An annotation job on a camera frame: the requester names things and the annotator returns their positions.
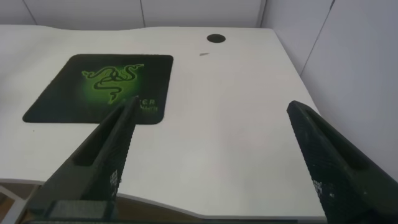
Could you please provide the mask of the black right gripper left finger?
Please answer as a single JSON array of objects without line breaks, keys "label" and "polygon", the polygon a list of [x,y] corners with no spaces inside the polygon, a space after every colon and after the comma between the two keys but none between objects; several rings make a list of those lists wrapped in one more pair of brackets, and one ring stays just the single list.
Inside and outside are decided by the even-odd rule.
[{"label": "black right gripper left finger", "polygon": [[109,220],[136,127],[139,98],[117,106],[30,199],[44,220]]}]

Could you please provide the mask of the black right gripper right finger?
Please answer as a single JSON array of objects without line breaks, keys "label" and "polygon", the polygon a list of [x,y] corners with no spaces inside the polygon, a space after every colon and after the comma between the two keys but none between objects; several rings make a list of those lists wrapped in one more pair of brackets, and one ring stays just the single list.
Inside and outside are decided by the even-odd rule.
[{"label": "black right gripper right finger", "polygon": [[328,223],[397,223],[397,182],[311,107],[287,113]]}]

